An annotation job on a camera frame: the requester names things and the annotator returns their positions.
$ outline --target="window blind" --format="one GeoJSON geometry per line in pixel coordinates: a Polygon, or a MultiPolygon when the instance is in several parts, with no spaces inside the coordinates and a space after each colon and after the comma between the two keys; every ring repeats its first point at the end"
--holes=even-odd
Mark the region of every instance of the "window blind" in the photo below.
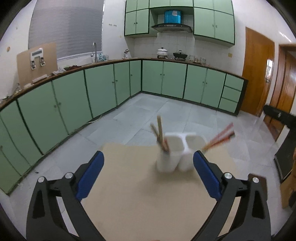
{"type": "Polygon", "coordinates": [[[57,58],[102,50],[104,0],[37,0],[29,48],[55,42],[57,58]]]}

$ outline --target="tiled floor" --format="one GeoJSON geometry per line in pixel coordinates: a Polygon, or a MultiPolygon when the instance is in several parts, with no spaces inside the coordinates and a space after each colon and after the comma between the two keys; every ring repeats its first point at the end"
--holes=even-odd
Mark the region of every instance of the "tiled floor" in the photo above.
{"type": "MultiPolygon", "coordinates": [[[[71,137],[46,157],[9,198],[0,194],[2,205],[19,231],[25,235],[28,206],[39,176],[51,180],[61,178],[66,172],[76,171],[105,142],[155,145],[155,137],[149,125],[151,122],[156,124],[157,115],[162,117],[164,132],[196,132],[207,141],[233,122],[236,137],[226,146],[239,170],[237,178],[246,179],[250,172],[267,178],[271,231],[272,234],[279,231],[291,211],[281,208],[279,178],[273,162],[278,147],[265,124],[245,112],[233,117],[197,105],[147,94],[135,96],[71,137]]],[[[66,225],[75,233],[62,201],[59,199],[58,202],[66,225]]]]}

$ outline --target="chopsticks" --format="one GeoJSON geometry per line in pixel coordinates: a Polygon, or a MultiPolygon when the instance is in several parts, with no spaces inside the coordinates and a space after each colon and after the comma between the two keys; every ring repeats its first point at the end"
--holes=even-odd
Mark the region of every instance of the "chopsticks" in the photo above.
{"type": "Polygon", "coordinates": [[[227,131],[229,131],[232,127],[233,127],[233,123],[231,122],[223,131],[221,131],[217,136],[215,136],[208,144],[206,144],[202,148],[202,152],[205,153],[207,150],[213,148],[214,146],[229,142],[231,138],[235,137],[234,131],[230,132],[229,134],[226,134],[227,131]]]}
{"type": "Polygon", "coordinates": [[[159,144],[161,149],[164,152],[169,153],[170,149],[168,146],[168,141],[166,138],[163,138],[163,128],[161,125],[161,117],[159,115],[157,116],[157,125],[158,125],[158,132],[157,132],[155,125],[153,125],[152,123],[150,124],[150,127],[151,127],[152,131],[154,132],[154,134],[156,135],[157,143],[159,144]]]}

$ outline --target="silver screw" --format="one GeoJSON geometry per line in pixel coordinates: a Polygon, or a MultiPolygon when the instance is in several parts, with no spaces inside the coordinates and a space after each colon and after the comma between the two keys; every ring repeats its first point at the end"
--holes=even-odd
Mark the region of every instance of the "silver screw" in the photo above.
{"type": "Polygon", "coordinates": [[[259,182],[259,179],[258,179],[257,177],[254,177],[254,178],[253,178],[253,182],[254,182],[254,183],[258,183],[258,182],[259,182]]]}
{"type": "Polygon", "coordinates": [[[225,178],[227,178],[227,179],[231,179],[231,178],[232,178],[232,174],[229,173],[229,172],[226,172],[226,173],[224,174],[224,176],[225,176],[225,178]]]}
{"type": "Polygon", "coordinates": [[[72,178],[73,177],[73,173],[71,173],[71,172],[67,172],[66,174],[65,174],[65,178],[66,179],[70,179],[70,178],[72,178]]]}
{"type": "Polygon", "coordinates": [[[39,182],[39,183],[44,182],[44,177],[39,177],[39,178],[38,178],[38,182],[39,182]]]}

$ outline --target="wooden countertop edge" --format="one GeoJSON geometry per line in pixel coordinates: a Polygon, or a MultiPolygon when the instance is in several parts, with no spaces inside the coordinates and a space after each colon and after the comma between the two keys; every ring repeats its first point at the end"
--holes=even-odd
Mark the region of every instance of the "wooden countertop edge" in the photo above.
{"type": "Polygon", "coordinates": [[[136,60],[152,60],[152,61],[164,61],[164,62],[173,62],[173,63],[181,63],[181,64],[189,64],[189,65],[195,65],[195,66],[200,66],[200,67],[204,67],[204,68],[208,68],[208,69],[212,69],[212,70],[217,70],[226,74],[230,74],[233,75],[235,77],[247,80],[245,78],[243,78],[242,76],[239,76],[237,74],[233,74],[231,72],[225,71],[225,70],[221,70],[215,67],[211,67],[211,66],[204,66],[201,64],[195,64],[195,63],[190,63],[190,62],[186,62],[186,61],[180,61],[180,60],[172,60],[172,59],[157,59],[157,58],[128,58],[128,59],[115,59],[115,60],[108,60],[108,61],[103,61],[103,62],[98,62],[98,63],[94,63],[94,64],[89,64],[86,66],[82,66],[82,67],[78,67],[76,69],[72,69],[72,70],[68,70],[64,73],[61,74],[57,74],[57,75],[53,75],[50,77],[47,77],[43,80],[40,80],[38,82],[36,82],[35,84],[33,84],[32,86],[18,92],[17,94],[12,95],[9,99],[3,100],[0,103],[0,111],[3,110],[6,106],[8,106],[10,103],[12,103],[13,101],[15,101],[17,98],[21,97],[22,95],[28,93],[29,91],[43,85],[46,84],[47,82],[50,82],[52,80],[55,80],[57,78],[60,78],[62,76],[68,75],[68,74],[72,74],[84,69],[90,69],[90,68],[94,68],[97,66],[103,66],[103,65],[108,65],[108,64],[116,64],[116,63],[122,63],[122,62],[127,62],[127,61],[136,61],[136,60]]]}

